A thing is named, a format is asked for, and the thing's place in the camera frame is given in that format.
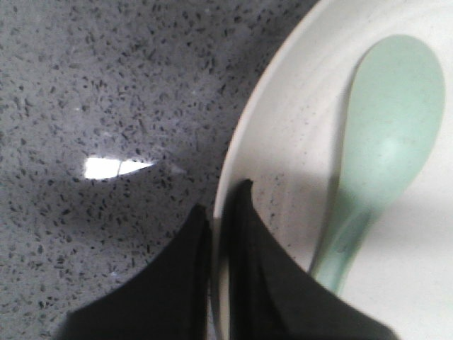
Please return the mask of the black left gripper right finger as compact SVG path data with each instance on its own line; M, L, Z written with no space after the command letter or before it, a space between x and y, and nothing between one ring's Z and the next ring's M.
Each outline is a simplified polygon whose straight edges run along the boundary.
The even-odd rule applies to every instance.
M246 179L235 187L223 220L230 339L396 339L297 265L259 217L252 186Z

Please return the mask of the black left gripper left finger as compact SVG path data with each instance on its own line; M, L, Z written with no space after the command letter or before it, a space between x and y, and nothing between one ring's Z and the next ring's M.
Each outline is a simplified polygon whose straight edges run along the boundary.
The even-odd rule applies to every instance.
M205 209L195 205L144 270L69 313L57 339L205 339L211 247Z

